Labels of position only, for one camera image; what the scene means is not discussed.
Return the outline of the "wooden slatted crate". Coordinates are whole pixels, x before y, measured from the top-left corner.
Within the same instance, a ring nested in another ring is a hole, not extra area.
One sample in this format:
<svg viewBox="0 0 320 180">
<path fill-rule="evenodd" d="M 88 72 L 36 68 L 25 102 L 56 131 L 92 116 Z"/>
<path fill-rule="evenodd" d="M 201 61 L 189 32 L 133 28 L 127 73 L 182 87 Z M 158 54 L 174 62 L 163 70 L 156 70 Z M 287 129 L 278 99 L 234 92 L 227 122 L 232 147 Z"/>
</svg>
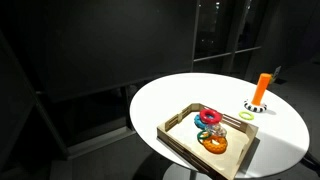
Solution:
<svg viewBox="0 0 320 180">
<path fill-rule="evenodd" d="M 157 137 L 202 173 L 233 180 L 258 128 L 200 103 L 157 127 Z"/>
</svg>

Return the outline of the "black white striped base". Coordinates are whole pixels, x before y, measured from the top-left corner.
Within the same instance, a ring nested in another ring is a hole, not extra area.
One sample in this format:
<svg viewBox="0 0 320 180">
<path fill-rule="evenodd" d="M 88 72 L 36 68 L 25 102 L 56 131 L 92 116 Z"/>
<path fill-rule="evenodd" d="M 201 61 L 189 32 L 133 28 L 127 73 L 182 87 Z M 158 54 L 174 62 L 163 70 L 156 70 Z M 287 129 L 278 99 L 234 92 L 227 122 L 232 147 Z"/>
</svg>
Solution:
<svg viewBox="0 0 320 180">
<path fill-rule="evenodd" d="M 244 107 L 255 113 L 262 113 L 267 110 L 267 105 L 266 104 L 260 104 L 260 105 L 254 105 L 252 104 L 248 99 L 244 101 Z"/>
</svg>

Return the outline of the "orange stacking post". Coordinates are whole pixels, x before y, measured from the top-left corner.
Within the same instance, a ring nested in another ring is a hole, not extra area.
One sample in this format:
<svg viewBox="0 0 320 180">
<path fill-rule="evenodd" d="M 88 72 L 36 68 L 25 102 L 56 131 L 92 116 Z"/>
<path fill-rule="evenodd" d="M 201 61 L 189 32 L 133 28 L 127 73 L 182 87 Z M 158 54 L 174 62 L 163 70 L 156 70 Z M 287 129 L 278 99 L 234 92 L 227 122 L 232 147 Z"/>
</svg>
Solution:
<svg viewBox="0 0 320 180">
<path fill-rule="evenodd" d="M 256 90 L 253 96 L 251 103 L 253 105 L 259 106 L 261 104 L 262 97 L 264 95 L 265 90 L 267 89 L 269 82 L 271 79 L 271 75 L 268 73 L 261 73 L 259 76 L 259 80 L 256 86 Z"/>
</svg>

